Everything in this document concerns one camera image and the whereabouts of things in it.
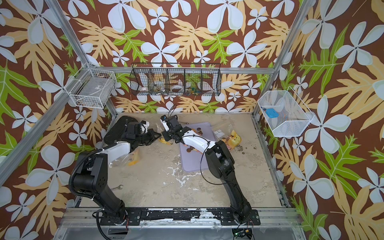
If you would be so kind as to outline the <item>ziploc bag with brown items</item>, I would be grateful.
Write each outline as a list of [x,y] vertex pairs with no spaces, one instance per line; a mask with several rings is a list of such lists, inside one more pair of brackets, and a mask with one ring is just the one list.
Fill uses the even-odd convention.
[[174,144],[174,140],[172,140],[172,139],[166,140],[164,137],[160,137],[158,140],[162,144],[166,144],[166,145],[173,145]]

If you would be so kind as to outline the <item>ziploc bag with yellow cookies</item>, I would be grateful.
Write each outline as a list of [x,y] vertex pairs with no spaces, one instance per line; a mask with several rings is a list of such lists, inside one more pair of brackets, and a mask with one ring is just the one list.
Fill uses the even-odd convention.
[[137,164],[141,160],[139,149],[134,150],[125,156],[122,156],[109,163],[110,168],[125,168]]

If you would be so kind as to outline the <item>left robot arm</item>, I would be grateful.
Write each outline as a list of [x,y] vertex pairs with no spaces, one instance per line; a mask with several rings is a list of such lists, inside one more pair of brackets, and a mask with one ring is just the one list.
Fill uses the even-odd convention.
[[147,121],[132,117],[120,118],[104,137],[104,147],[82,152],[69,179],[69,189],[77,197],[94,201],[102,216],[114,224],[127,219],[126,207],[108,186],[109,164],[132,153],[137,147],[149,146],[161,137],[149,128]]

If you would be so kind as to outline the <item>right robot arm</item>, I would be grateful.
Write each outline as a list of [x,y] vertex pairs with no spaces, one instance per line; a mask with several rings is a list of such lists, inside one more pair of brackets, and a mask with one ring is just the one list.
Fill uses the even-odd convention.
[[191,146],[205,155],[211,174],[221,181],[230,199],[233,219],[238,224],[248,221],[252,207],[238,184],[234,158],[223,141],[214,142],[208,140],[193,131],[189,127],[183,127],[177,116],[161,116],[164,127],[162,132],[166,141],[174,140]]

